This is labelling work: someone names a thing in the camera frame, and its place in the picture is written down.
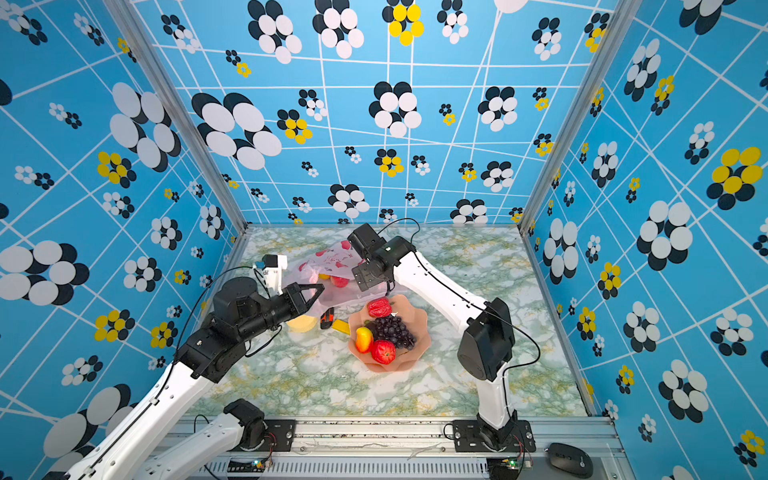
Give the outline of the pink peach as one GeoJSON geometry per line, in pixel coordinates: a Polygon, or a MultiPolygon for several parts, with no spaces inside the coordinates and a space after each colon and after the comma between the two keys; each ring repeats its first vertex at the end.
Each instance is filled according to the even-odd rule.
{"type": "Polygon", "coordinates": [[[331,276],[330,279],[336,288],[345,288],[349,284],[349,280],[347,278],[331,276]]]}

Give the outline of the pink plastic bag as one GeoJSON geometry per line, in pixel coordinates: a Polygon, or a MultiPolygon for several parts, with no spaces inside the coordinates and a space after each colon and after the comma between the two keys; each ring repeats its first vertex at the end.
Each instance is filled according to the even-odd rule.
{"type": "Polygon", "coordinates": [[[287,271],[283,274],[284,286],[291,283],[310,284],[322,283],[324,292],[307,312],[312,317],[320,317],[330,307],[345,307],[367,303],[381,298],[386,293],[384,283],[361,292],[354,280],[352,268],[362,262],[360,256],[351,247],[349,241],[343,240],[314,253],[307,253],[289,262],[287,271]],[[320,280],[319,274],[347,278],[349,284],[345,288],[336,288],[331,279],[320,280]]]}

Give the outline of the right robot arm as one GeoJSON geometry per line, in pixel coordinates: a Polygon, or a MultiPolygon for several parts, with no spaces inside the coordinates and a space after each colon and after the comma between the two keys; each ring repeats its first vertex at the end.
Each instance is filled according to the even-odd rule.
{"type": "Polygon", "coordinates": [[[460,286],[401,236],[387,240],[363,224],[347,240],[361,258],[352,269],[360,290],[381,283],[403,286],[457,328],[461,334],[457,358],[476,380],[479,435],[494,451],[510,445],[517,417],[509,406],[506,373],[515,367],[516,327],[508,305],[498,297],[486,300],[460,286]]]}

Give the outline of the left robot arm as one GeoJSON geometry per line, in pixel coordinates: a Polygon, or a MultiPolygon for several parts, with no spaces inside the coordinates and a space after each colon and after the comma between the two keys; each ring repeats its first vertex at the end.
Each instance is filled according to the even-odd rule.
{"type": "Polygon", "coordinates": [[[49,479],[187,479],[238,446],[259,447],[263,412],[246,400],[229,404],[202,430],[162,453],[155,450],[181,417],[247,353],[253,338],[306,314],[325,287],[291,283],[261,295],[249,277],[226,281],[203,326],[174,355],[158,382],[95,447],[76,439],[47,473],[49,479]]]}

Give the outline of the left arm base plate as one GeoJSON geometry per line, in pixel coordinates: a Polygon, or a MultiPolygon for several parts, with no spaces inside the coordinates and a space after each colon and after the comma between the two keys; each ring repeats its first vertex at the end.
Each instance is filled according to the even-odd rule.
{"type": "Polygon", "coordinates": [[[296,435],[295,419],[266,419],[262,426],[244,431],[243,439],[232,452],[290,452],[296,435]]]}

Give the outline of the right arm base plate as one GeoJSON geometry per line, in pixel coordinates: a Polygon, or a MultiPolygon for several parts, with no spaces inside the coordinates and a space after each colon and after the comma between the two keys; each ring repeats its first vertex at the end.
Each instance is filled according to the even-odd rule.
{"type": "Polygon", "coordinates": [[[537,450],[531,425],[526,420],[509,420],[494,429],[480,418],[454,420],[454,448],[459,453],[533,453],[537,450]]]}

